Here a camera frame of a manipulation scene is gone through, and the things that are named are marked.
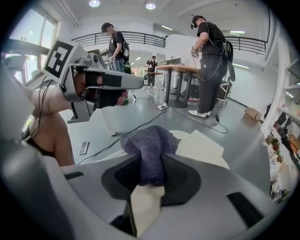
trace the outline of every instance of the railing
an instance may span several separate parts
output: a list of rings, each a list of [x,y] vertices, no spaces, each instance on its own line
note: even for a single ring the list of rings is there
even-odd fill
[[[226,37],[226,40],[232,43],[234,49],[253,52],[264,55],[266,52],[267,41],[248,38],[248,37]]]
[[[124,39],[129,44],[140,43],[165,48],[165,39],[162,37],[157,37],[147,33],[127,31],[123,31],[122,34]],[[72,41],[79,43],[82,47],[87,47],[97,44],[108,44],[110,39],[111,36],[103,36],[100,33],[93,33],[82,37],[74,38],[72,39]]]

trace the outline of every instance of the desk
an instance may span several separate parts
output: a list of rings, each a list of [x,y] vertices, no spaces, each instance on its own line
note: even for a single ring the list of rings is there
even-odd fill
[[[158,76],[158,75],[164,75],[164,73],[148,73],[148,74],[154,76],[154,83],[156,82],[156,81],[155,81],[155,77],[156,77],[156,76]]]
[[[168,71],[165,103],[167,105],[171,106],[171,107],[186,108],[187,107],[187,101],[188,101],[189,87],[190,87],[191,82],[192,82],[192,76],[193,76],[194,73],[199,74],[200,70],[197,69],[197,68],[194,68],[194,67],[187,67],[187,66],[184,66],[184,65],[163,65],[163,66],[156,67],[156,69],[157,70],[162,70],[162,71]],[[175,100],[169,100],[172,71],[176,71],[176,72],[180,73],[178,92],[177,92]],[[187,82],[187,92],[186,92],[186,94],[184,96],[184,100],[182,102],[182,101],[179,101],[179,97],[180,97],[180,89],[181,89],[181,84],[182,84],[183,73],[188,74],[188,82]]]

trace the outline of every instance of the wooden tabletop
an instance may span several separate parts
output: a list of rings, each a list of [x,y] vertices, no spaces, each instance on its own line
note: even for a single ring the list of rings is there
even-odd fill
[[[164,73],[148,73],[148,74],[163,75]]]
[[[188,66],[184,66],[184,65],[162,65],[162,66],[156,67],[156,69],[163,70],[163,71],[172,70],[172,71],[176,71],[176,72],[180,72],[180,73],[199,73],[200,72],[200,69],[197,69],[195,67],[188,67]]]

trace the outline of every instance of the remote control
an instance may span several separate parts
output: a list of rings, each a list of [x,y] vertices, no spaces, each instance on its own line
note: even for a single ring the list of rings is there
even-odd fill
[[[87,150],[88,150],[88,146],[89,146],[89,141],[84,141],[81,145],[80,151],[79,151],[79,155],[85,155]]]

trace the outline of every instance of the towel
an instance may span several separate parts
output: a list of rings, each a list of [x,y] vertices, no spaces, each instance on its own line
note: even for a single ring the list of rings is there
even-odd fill
[[[165,178],[160,154],[174,154],[180,140],[160,126],[151,126],[121,138],[120,142],[126,153],[142,156],[140,185],[163,186]]]

